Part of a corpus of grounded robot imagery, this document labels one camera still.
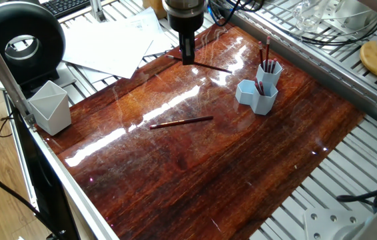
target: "metal bracket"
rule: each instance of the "metal bracket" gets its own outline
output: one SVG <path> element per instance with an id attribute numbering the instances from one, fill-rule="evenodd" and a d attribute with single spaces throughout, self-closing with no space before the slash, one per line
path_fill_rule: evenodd
<path id="1" fill-rule="evenodd" d="M 342 240 L 355 228 L 361 229 L 365 220 L 372 216 L 355 211 L 331 209 L 307 209 L 304 224 L 307 240 Z"/>
<path id="2" fill-rule="evenodd" d="M 106 21 L 106 16 L 103 12 L 103 6 L 101 5 L 101 0 L 90 0 L 91 1 L 91 14 L 98 22 Z"/>

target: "black wire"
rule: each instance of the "black wire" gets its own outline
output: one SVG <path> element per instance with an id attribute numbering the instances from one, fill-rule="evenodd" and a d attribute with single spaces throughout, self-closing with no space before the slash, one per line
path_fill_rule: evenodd
<path id="1" fill-rule="evenodd" d="M 252 4 L 251 8 L 247 9 L 246 6 L 248 4 L 250 4 L 252 1 L 254 1 L 254 3 Z M 252 13 L 256 12 L 256 11 L 258 11 L 262 8 L 262 6 L 264 5 L 264 1 L 265 0 L 261 0 L 259 6 L 255 9 L 253 9 L 253 7 L 256 5 L 255 0 L 248 0 L 246 3 L 242 4 L 241 6 L 239 6 L 240 0 L 238 0 L 236 2 L 236 4 L 233 4 L 233 3 L 230 2 L 230 0 L 228 0 L 227 2 L 230 3 L 233 6 L 230 15 L 226 18 L 226 21 L 224 22 L 224 24 L 221 25 L 221 24 L 217 23 L 217 21 L 215 21 L 215 23 L 220 27 L 226 25 L 230 21 L 231 17 L 233 16 L 233 14 L 236 10 L 252 12 Z M 213 1 L 210 1 L 210 3 L 214 3 L 220 9 L 225 9 L 225 8 L 219 6 L 217 3 L 213 2 Z M 212 18 L 215 20 L 215 17 L 213 16 L 212 11 L 210 11 L 210 14 L 212 15 Z M 346 40 L 346 41 L 334 41 L 334 42 L 332 42 L 332 41 L 321 41 L 321 40 L 312 39 L 312 38 L 309 38 L 309 37 L 303 37 L 303 36 L 295 35 L 295 34 L 291 33 L 290 31 L 283 29 L 282 27 L 273 23 L 272 21 L 269 21 L 268 19 L 265 19 L 265 20 L 268 21 L 269 23 L 271 23 L 272 25 L 274 25 L 275 27 L 279 28 L 284 33 L 290 35 L 293 38 L 299 39 L 304 43 L 308 43 L 308 44 L 312 44 L 312 45 L 321 45 L 321 46 L 344 46 L 344 45 L 348 45 L 348 44 L 357 43 L 357 42 L 362 41 L 365 38 L 371 36 L 372 34 L 374 34 L 377 31 L 377 22 L 376 22 L 375 25 L 367 33 L 365 33 L 363 36 L 361 36 L 358 39 L 349 39 L 349 40 Z"/>
<path id="2" fill-rule="evenodd" d="M 49 222 L 48 218 L 46 218 L 45 216 L 43 216 L 43 214 L 41 214 L 38 210 L 36 210 L 36 208 L 34 208 L 34 206 L 32 206 L 26 199 L 24 199 L 14 190 L 10 189 L 8 186 L 3 184 L 1 181 L 0 181 L 0 188 L 2 188 L 3 190 L 11 194 L 13 197 L 15 197 L 20 202 L 22 202 L 22 204 L 28 207 L 32 212 L 34 212 L 38 220 L 40 220 L 40 222 L 42 222 L 56 236 L 56 238 L 58 238 L 59 240 L 65 240 L 62 234 L 60 234 L 60 232 L 56 230 L 54 225 L 52 225 L 51 222 Z"/>
<path id="3" fill-rule="evenodd" d="M 233 7 L 232 11 L 230 12 L 230 15 L 226 18 L 225 22 L 223 24 L 220 24 L 220 23 L 215 23 L 217 24 L 219 27 L 224 27 L 231 19 L 231 17 L 233 17 L 234 13 L 236 12 L 237 10 L 237 6 L 239 5 L 241 0 L 237 0 L 236 2 L 236 5 Z"/>
<path id="4" fill-rule="evenodd" d="M 5 126 L 5 124 L 8 122 L 8 120 L 10 120 L 10 119 L 14 119 L 13 117 L 11 117 L 13 113 L 14 113 L 14 111 L 12 111 L 12 112 L 8 115 L 8 117 L 2 117 L 2 118 L 1 118 L 1 121 L 3 121 L 3 123 L 2 123 L 2 126 L 1 126 L 1 128 L 0 128 L 0 137 L 10 137 L 10 136 L 12 136 L 12 133 L 10 133 L 10 134 L 8 134 L 8 135 L 5 135 L 5 136 L 2 136 L 2 135 L 1 135 L 1 132 L 2 132 L 2 129 L 3 129 L 3 127 Z"/>
<path id="5" fill-rule="evenodd" d="M 368 198 L 375 197 L 373 203 L 367 201 Z M 351 196 L 351 195 L 339 195 L 336 197 L 336 200 L 342 203 L 350 203 L 354 201 L 361 201 L 363 203 L 367 203 L 369 205 L 375 206 L 377 205 L 377 190 L 371 191 L 370 193 L 365 193 L 359 196 Z"/>
<path id="6" fill-rule="evenodd" d="M 337 41 L 337 42 L 327 42 L 327 41 L 311 39 L 309 37 L 303 37 L 303 36 L 295 35 L 295 34 L 291 33 L 290 31 L 283 29 L 282 27 L 273 23 L 272 21 L 269 21 L 268 19 L 266 19 L 266 21 L 268 21 L 270 24 L 274 25 L 275 27 L 279 28 L 282 32 L 290 35 L 291 37 L 301 40 L 303 43 L 309 43 L 309 44 L 313 44 L 313 45 L 322 45 L 322 46 L 344 46 L 344 45 L 348 45 L 348 44 L 353 44 L 353 43 L 356 43 L 358 41 L 361 41 L 361 40 L 371 36 L 372 34 L 374 34 L 374 32 L 377 31 L 377 22 L 376 22 L 375 25 L 367 33 L 365 33 L 363 36 L 361 36 L 358 39 L 351 39 L 351 40 L 347 40 L 347 41 Z"/>

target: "clear plastic container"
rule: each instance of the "clear plastic container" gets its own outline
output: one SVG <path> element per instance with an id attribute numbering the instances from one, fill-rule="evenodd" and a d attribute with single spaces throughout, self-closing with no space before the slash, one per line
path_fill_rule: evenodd
<path id="1" fill-rule="evenodd" d="M 328 3 L 329 0 L 302 0 L 292 10 L 296 27 L 301 31 L 315 32 Z"/>

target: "pencil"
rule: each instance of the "pencil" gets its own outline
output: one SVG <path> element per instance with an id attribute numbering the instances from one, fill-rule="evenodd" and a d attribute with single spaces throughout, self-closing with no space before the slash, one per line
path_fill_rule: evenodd
<path id="1" fill-rule="evenodd" d="M 181 58 L 174 57 L 172 55 L 167 55 L 167 58 L 169 58 L 169 59 L 175 59 L 175 60 L 178 60 L 178 61 L 183 61 Z M 201 66 L 201 67 L 207 67 L 207 68 L 210 68 L 210 69 L 214 69 L 214 70 L 218 70 L 218 71 L 223 71 L 223 72 L 226 72 L 226 73 L 232 73 L 232 71 L 229 71 L 227 69 L 222 69 L 222 68 L 219 68 L 219 67 L 213 67 L 213 66 L 206 65 L 206 64 L 203 64 L 203 63 L 196 63 L 196 62 L 194 62 L 193 65 L 197 65 L 197 66 Z"/>
<path id="2" fill-rule="evenodd" d="M 150 126 L 150 129 L 159 129 L 162 127 L 170 127 L 170 126 L 176 126 L 176 125 L 183 125 L 187 123 L 196 123 L 199 121 L 206 121 L 206 120 L 212 120 L 214 119 L 214 116 L 208 116 L 208 117 L 196 117 L 194 119 L 185 119 L 180 121 L 173 121 L 169 123 L 160 123 L 160 124 L 154 124 Z"/>
<path id="3" fill-rule="evenodd" d="M 273 67 L 271 67 L 271 73 L 274 73 L 274 68 L 276 67 L 277 64 L 277 58 L 273 59 Z"/>
<path id="4" fill-rule="evenodd" d="M 263 63 L 263 59 L 262 59 L 262 43 L 261 41 L 258 42 L 258 44 L 260 45 L 260 61 L 261 61 L 261 68 L 264 70 L 264 63 Z"/>
<path id="5" fill-rule="evenodd" d="M 256 87 L 256 90 L 258 90 L 258 92 L 260 93 L 260 95 L 264 95 L 264 93 L 261 91 L 261 88 L 257 82 L 255 83 L 255 87 Z"/>
<path id="6" fill-rule="evenodd" d="M 267 45 L 266 45 L 266 68 L 264 69 L 267 72 L 268 69 L 268 50 L 270 49 L 270 36 L 267 37 Z"/>
<path id="7" fill-rule="evenodd" d="M 267 69 L 267 73 L 271 73 L 271 65 L 272 65 L 272 61 L 269 59 L 269 60 L 268 60 L 268 69 Z"/>
<path id="8" fill-rule="evenodd" d="M 262 82 L 260 82 L 260 88 L 261 88 L 262 94 L 265 96 L 266 92 L 264 92 L 264 86 L 262 85 Z"/>

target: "wooden board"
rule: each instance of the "wooden board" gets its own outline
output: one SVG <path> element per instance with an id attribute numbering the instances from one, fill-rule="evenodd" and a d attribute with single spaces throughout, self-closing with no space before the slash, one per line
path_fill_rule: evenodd
<path id="1" fill-rule="evenodd" d="M 62 133 L 39 130 L 120 239 L 248 239 L 364 116 L 272 51 L 279 93 L 255 115 L 234 94 L 255 76 L 256 39 L 214 25 L 196 45 L 233 74 L 159 57 L 73 106 Z"/>

